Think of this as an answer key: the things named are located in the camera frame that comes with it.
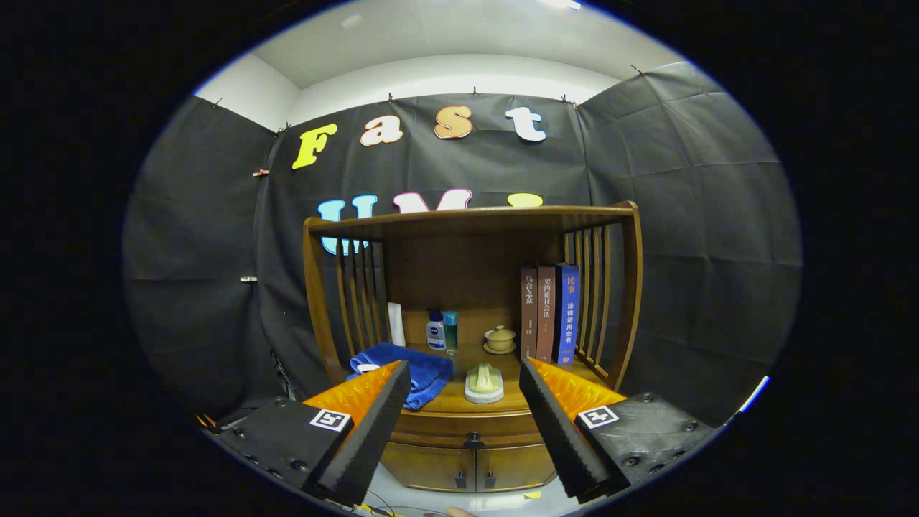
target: yellow letter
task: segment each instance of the yellow letter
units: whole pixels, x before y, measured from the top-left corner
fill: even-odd
[[[366,146],[376,145],[380,142],[391,144],[402,138],[403,133],[399,131],[399,117],[395,115],[383,115],[364,126],[364,129],[370,130],[360,137],[360,142]]]
[[[542,198],[540,196],[537,196],[536,194],[525,194],[522,192],[519,194],[511,194],[507,196],[507,202],[511,206],[519,207],[542,206]]]
[[[338,126],[334,123],[325,125],[319,129],[314,129],[300,135],[302,143],[300,144],[300,153],[297,155],[297,161],[293,163],[292,168],[306,167],[316,163],[316,156],[313,151],[321,153],[325,149],[325,142],[328,140],[327,134],[335,134]]]
[[[472,122],[467,119],[472,110],[465,106],[447,106],[437,112],[434,134],[437,138],[462,138],[472,132]]]

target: wooden cabinet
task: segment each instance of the wooden cabinet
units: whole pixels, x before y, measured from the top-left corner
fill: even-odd
[[[622,229],[623,277],[612,278],[609,226]],[[335,241],[335,273],[344,338],[333,339],[323,285],[322,239]],[[363,247],[344,249],[365,241]],[[520,353],[492,355],[483,333],[520,327],[520,266],[565,261],[579,266],[582,296],[576,360],[560,366],[617,390],[629,364],[641,304],[638,207],[479,208],[379,215],[303,224],[303,267],[312,328],[329,379],[344,382],[346,360],[390,341],[386,302],[402,305],[407,346],[448,357],[453,376],[419,411],[404,409],[381,462],[405,486],[446,491],[538,487],[554,476],[519,388]],[[622,289],[618,333],[607,339],[612,286]],[[425,344],[427,309],[455,310],[459,355]],[[463,395],[466,372],[479,362],[501,371],[505,396],[486,405]],[[479,442],[470,445],[469,434]]]

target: blue towel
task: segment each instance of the blue towel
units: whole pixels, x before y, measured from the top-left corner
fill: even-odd
[[[360,375],[357,370],[360,364],[383,366],[400,360],[408,361],[409,376],[412,378],[412,386],[403,406],[407,409],[418,410],[430,402],[453,375],[453,362],[445,357],[408,350],[392,343],[380,343],[351,358],[351,368],[357,373],[349,375],[348,380]]]

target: blue letter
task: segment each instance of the blue letter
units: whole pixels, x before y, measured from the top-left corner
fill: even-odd
[[[366,194],[363,196],[357,196],[351,200],[351,204],[357,208],[357,218],[364,219],[366,217],[373,216],[373,205],[377,203],[377,196]],[[341,200],[331,200],[326,201],[319,205],[319,216],[326,221],[338,222],[341,221],[342,209],[345,208],[345,202]],[[348,249],[351,247],[351,242],[348,239],[342,239],[342,253],[344,255],[348,254]],[[325,251],[328,251],[331,254],[335,254],[335,238],[334,237],[323,237],[323,247]]]

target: soap dish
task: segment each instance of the soap dish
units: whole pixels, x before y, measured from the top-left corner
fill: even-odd
[[[464,393],[464,395],[466,396],[466,400],[469,400],[473,404],[491,404],[505,397],[505,380],[501,375],[501,370],[498,370],[497,368],[495,368],[494,370],[498,373],[498,389],[493,391],[492,393],[484,393],[484,394],[475,393],[474,391],[472,391],[471,386],[469,384],[469,380],[471,377],[471,371],[466,372],[466,389]]]

